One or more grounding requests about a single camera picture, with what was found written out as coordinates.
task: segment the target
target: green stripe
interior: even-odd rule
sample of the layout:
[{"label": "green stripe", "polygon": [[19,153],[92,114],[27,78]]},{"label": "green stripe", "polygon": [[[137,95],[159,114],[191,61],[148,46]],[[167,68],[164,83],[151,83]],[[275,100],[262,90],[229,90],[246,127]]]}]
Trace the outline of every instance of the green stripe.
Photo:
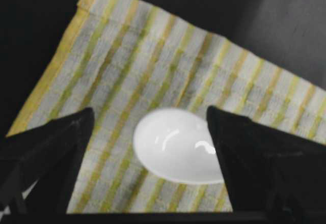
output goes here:
[{"label": "green stripe", "polygon": [[284,120],[284,115],[285,115],[285,113],[286,113],[286,111],[287,111],[287,109],[289,107],[289,104],[291,102],[292,97],[294,96],[295,90],[297,88],[298,81],[299,81],[299,78],[297,76],[294,76],[292,81],[291,81],[291,84],[290,84],[289,90],[287,92],[287,95],[286,95],[286,97],[285,97],[285,99],[284,99],[284,101],[282,103],[281,109],[277,113],[274,121],[271,124],[272,127],[277,128],[282,123],[282,121]]},{"label": "green stripe", "polygon": [[[172,62],[170,63],[169,65],[169,69],[165,75],[165,78],[161,84],[161,87],[159,89],[159,91],[156,93],[154,99],[152,100],[151,104],[149,105],[148,107],[148,110],[152,110],[153,108],[155,108],[159,102],[162,100],[163,96],[165,95],[166,91],[168,90],[168,88],[170,87],[170,84],[172,82],[172,79],[173,79],[173,76],[175,74],[175,70],[179,64],[179,61],[181,59],[181,56],[182,54],[184,53],[184,49],[186,48],[188,42],[190,41],[191,39],[191,36],[193,34],[193,31],[194,31],[194,27],[192,25],[189,25],[186,32],[185,32],[185,35],[183,36],[182,40],[181,40],[181,43],[180,45],[178,46],[175,54],[174,54],[174,57],[172,59]],[[123,164],[123,162],[125,161],[128,161],[128,159],[131,159],[133,157],[133,149],[132,149],[132,144],[129,144],[128,146],[128,149],[126,151],[126,154],[125,156],[123,157],[122,159],[122,163],[121,165],[119,166],[119,169],[118,169],[118,173],[117,175],[114,177],[114,184],[110,187],[110,189],[108,190],[106,196],[107,198],[105,199],[105,204],[106,204],[106,210],[109,210],[111,205],[112,205],[112,202],[114,200],[114,197],[116,195],[116,192],[122,182],[122,178],[125,174],[125,172],[127,171],[128,167],[129,167],[129,164],[128,165],[125,165]],[[144,180],[143,180],[143,177],[146,176],[147,174],[145,172],[142,172],[142,174],[140,175],[140,179],[136,180],[138,183],[143,183]],[[136,185],[135,186],[136,189],[140,189],[141,186],[139,185]],[[135,196],[138,194],[135,193],[133,194],[133,197],[127,202],[127,206],[129,206],[128,208],[131,208],[131,202],[135,200]]]},{"label": "green stripe", "polygon": [[293,122],[293,126],[291,128],[291,133],[296,132],[296,130],[297,130],[298,126],[299,126],[300,120],[302,118],[302,115],[306,111],[306,107],[308,106],[310,100],[314,96],[315,91],[316,91],[316,87],[314,85],[310,85],[310,87],[307,90],[306,96],[304,97],[302,103],[300,104],[299,110],[297,112],[297,115],[296,115],[295,120]]},{"label": "green stripe", "polygon": [[195,102],[192,105],[191,111],[195,112],[199,108],[199,106],[203,103],[204,98],[206,97],[206,95],[209,91],[209,88],[211,87],[213,81],[215,80],[215,78],[221,68],[222,61],[224,60],[225,55],[227,54],[227,52],[230,49],[230,46],[231,46],[231,42],[228,39],[226,39],[225,43],[222,46],[221,52],[212,67],[210,76],[206,79],[203,89],[201,90],[199,95],[196,96],[196,98],[195,98]]},{"label": "green stripe", "polygon": [[[179,93],[179,96],[175,102],[175,106],[178,107],[182,98],[184,97],[185,95],[185,92],[186,92],[186,89],[188,88],[189,84],[193,81],[194,77],[195,77],[195,73],[196,71],[198,70],[200,64],[202,63],[202,58],[203,56],[206,54],[206,52],[208,51],[208,48],[211,44],[211,40],[212,40],[212,33],[207,33],[203,42],[202,42],[202,45],[201,45],[201,48],[194,60],[194,63],[191,67],[191,70],[189,72],[189,75],[186,79],[186,82],[184,84],[184,86],[182,87],[181,89],[181,92]],[[161,191],[161,188],[163,187],[163,184],[165,183],[165,180],[164,179],[159,179],[157,181],[157,183],[155,184],[155,187],[154,187],[154,192],[152,193],[147,205],[146,205],[146,212],[150,211],[152,208],[153,208],[153,205],[155,204],[156,202],[156,199],[158,198],[158,195]]]},{"label": "green stripe", "polygon": [[208,185],[202,185],[198,188],[198,193],[197,193],[196,198],[195,198],[195,200],[192,204],[192,207],[190,209],[191,212],[196,212],[198,210],[199,205],[205,196],[207,187],[208,187]]},{"label": "green stripe", "polygon": [[213,37],[212,33],[206,34],[206,36],[203,40],[202,46],[199,50],[199,53],[196,56],[195,61],[189,71],[186,82],[185,82],[183,88],[181,89],[181,92],[177,98],[176,106],[179,106],[181,104],[181,100],[185,97],[186,90],[188,89],[189,85],[191,84],[191,81],[195,78],[195,74],[203,61],[203,56],[208,51],[208,48],[210,47],[212,37]]},{"label": "green stripe", "polygon": [[[120,76],[118,78],[118,80],[115,82],[113,89],[110,91],[110,93],[108,94],[108,96],[106,97],[105,103],[101,109],[101,112],[99,114],[99,117],[96,121],[96,125],[99,127],[103,121],[104,115],[106,113],[106,111],[109,109],[110,105],[111,105],[111,100],[115,97],[116,93],[119,91],[120,86],[124,80],[124,78],[127,76],[127,74],[129,73],[132,64],[134,63],[137,54],[140,52],[141,50],[141,46],[144,43],[144,40],[146,38],[146,36],[149,33],[149,30],[151,29],[154,20],[156,18],[156,13],[157,13],[157,7],[153,7],[148,15],[148,18],[146,20],[145,26],[143,28],[143,30],[141,31],[139,38],[127,60],[127,63],[125,65],[125,67],[123,68],[123,70],[120,73]],[[90,143],[93,141],[93,138],[95,136],[95,133],[92,134]],[[102,165],[105,164],[105,160],[109,157],[109,152],[107,152],[106,150],[102,151],[101,153],[101,158],[99,160],[100,165],[98,165],[95,168],[95,171],[93,171],[92,175],[91,175],[91,180],[88,182],[84,192],[81,194],[80,200],[77,203],[74,212],[82,212],[83,209],[85,208],[87,202],[89,201],[89,199],[91,198],[91,194],[92,191],[95,187],[95,184],[97,182],[97,179],[100,177],[100,171],[102,169]]]},{"label": "green stripe", "polygon": [[248,99],[248,96],[249,96],[249,93],[251,92],[254,84],[255,84],[255,81],[256,79],[258,78],[259,74],[260,74],[260,71],[263,67],[263,64],[264,64],[264,60],[263,59],[259,59],[258,60],[258,64],[256,66],[256,69],[252,75],[252,77],[250,78],[247,86],[246,86],[246,89],[241,97],[241,100],[239,102],[239,104],[237,105],[236,109],[235,109],[235,113],[238,114],[242,111],[243,107],[245,106],[246,102],[247,102],[247,99]]},{"label": "green stripe", "polygon": [[93,130],[93,134],[92,134],[92,138],[90,140],[90,143],[88,145],[88,149],[90,148],[92,142],[93,142],[93,138],[96,136],[97,132],[99,131],[99,129],[101,128],[101,125],[103,123],[103,120],[106,116],[106,112],[109,110],[109,108],[111,107],[112,101],[115,98],[115,96],[117,95],[117,93],[120,91],[121,86],[125,80],[125,78],[127,77],[127,75],[129,74],[132,65],[134,64],[138,53],[141,51],[142,45],[144,43],[144,41],[146,40],[146,37],[149,34],[149,31],[152,27],[152,25],[154,24],[156,15],[157,15],[157,7],[153,7],[149,13],[149,16],[147,18],[145,27],[143,28],[143,30],[141,31],[139,38],[125,64],[125,66],[123,67],[123,69],[120,72],[120,75],[118,77],[118,79],[115,81],[112,89],[109,91],[108,95],[105,98],[103,107],[97,117],[97,120],[95,122],[94,125],[94,130]]},{"label": "green stripe", "polygon": [[102,18],[100,20],[99,25],[96,27],[95,31],[93,32],[93,34],[90,38],[90,41],[88,43],[88,46],[86,48],[86,51],[84,53],[83,59],[80,62],[79,66],[78,66],[77,70],[75,71],[69,84],[66,86],[65,90],[63,91],[60,99],[58,100],[58,102],[56,103],[54,108],[51,110],[49,117],[48,117],[49,120],[54,119],[59,115],[59,113],[60,113],[62,107],[65,105],[67,99],[71,96],[73,88],[76,86],[78,80],[84,74],[84,70],[86,69],[87,64],[92,56],[94,48],[97,44],[97,40],[102,35],[102,32],[103,32],[105,26],[107,25],[107,23],[109,21],[109,17],[112,14],[117,2],[118,2],[118,0],[109,0],[108,5],[105,8],[105,11],[103,14],[105,16],[105,18]]},{"label": "green stripe", "polygon": [[[116,123],[115,129],[114,129],[113,133],[111,134],[111,137],[108,140],[107,145],[105,146],[105,149],[104,149],[106,152],[109,153],[109,155],[110,155],[110,152],[111,152],[112,148],[114,147],[115,143],[117,142],[118,138],[120,137],[121,130],[124,127],[125,123],[127,122],[130,112],[132,111],[132,109],[136,105],[137,101],[139,100],[139,97],[140,97],[142,91],[146,87],[146,84],[154,71],[155,65],[160,57],[160,54],[165,45],[166,39],[170,35],[171,30],[174,26],[175,19],[176,19],[175,16],[172,16],[172,15],[170,16],[167,26],[155,46],[155,49],[151,56],[151,59],[146,67],[146,71],[144,71],[144,73],[141,77],[141,80],[139,81],[139,84],[133,91],[133,94],[132,94],[130,100],[128,101],[127,105],[125,106],[123,112],[121,113],[118,122]],[[99,172],[102,171],[103,167],[104,167],[104,165],[102,165],[102,164],[101,164],[101,166],[98,167]],[[110,210],[110,208],[111,208],[112,201],[114,198],[114,193],[118,186],[118,182],[120,182],[120,180],[118,178],[115,180],[116,181],[113,182],[112,186],[110,187],[110,190],[106,194],[104,202],[101,205],[101,208],[100,208],[101,212]]]},{"label": "green stripe", "polygon": [[308,134],[308,138],[309,139],[313,139],[316,135],[316,132],[318,130],[319,124],[322,120],[322,115],[325,113],[325,109],[326,109],[326,98],[323,99],[321,106],[317,112],[317,116],[310,128],[309,134]]},{"label": "green stripe", "polygon": [[120,28],[117,36],[115,37],[109,51],[107,52],[104,62],[101,65],[101,67],[97,73],[97,76],[96,76],[95,80],[93,81],[90,89],[88,90],[86,96],[84,97],[83,101],[81,102],[79,109],[85,108],[90,103],[90,101],[94,95],[94,92],[96,91],[96,88],[102,79],[103,73],[105,72],[107,66],[111,63],[113,56],[115,55],[117,50],[120,48],[123,38],[130,28],[130,24],[136,14],[138,4],[139,4],[139,0],[133,0],[132,3],[130,4],[130,8],[129,8],[129,11],[125,18],[125,21],[122,24],[122,27]]}]

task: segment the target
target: white egg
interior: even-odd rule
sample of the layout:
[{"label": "white egg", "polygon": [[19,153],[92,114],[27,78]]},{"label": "white egg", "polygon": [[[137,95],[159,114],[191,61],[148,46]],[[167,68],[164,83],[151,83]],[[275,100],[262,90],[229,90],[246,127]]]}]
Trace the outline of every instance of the white egg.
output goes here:
[{"label": "white egg", "polygon": [[133,148],[147,170],[167,180],[224,181],[207,122],[188,111],[163,108],[144,116],[135,128]]}]

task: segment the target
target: black table surface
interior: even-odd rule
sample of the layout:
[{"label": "black table surface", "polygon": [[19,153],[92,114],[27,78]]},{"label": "black table surface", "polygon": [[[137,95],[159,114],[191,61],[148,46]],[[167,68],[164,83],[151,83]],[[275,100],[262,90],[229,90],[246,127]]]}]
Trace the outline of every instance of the black table surface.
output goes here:
[{"label": "black table surface", "polygon": [[[49,64],[77,1],[0,1],[0,136]],[[145,1],[326,89],[326,0]]]}]

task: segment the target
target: striped towel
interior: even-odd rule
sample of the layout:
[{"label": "striped towel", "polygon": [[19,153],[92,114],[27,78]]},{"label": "striped towel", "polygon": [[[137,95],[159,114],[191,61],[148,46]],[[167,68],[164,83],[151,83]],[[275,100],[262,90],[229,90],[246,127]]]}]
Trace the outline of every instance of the striped towel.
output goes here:
[{"label": "striped towel", "polygon": [[209,105],[324,143],[326,94],[225,37],[140,0],[79,0],[9,135],[91,106],[96,123],[68,212],[231,211],[224,184],[177,184],[132,150],[139,119]]}]

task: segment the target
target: fabric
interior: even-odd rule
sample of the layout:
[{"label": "fabric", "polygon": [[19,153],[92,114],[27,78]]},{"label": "fabric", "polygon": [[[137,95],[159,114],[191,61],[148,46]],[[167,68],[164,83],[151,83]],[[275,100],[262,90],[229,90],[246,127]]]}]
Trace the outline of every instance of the fabric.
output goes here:
[{"label": "fabric", "polygon": [[224,184],[177,184],[142,167],[132,133],[157,107],[205,118],[216,105],[324,143],[322,89],[143,1],[79,0],[77,6],[8,134],[94,109],[69,213],[231,211]]}]

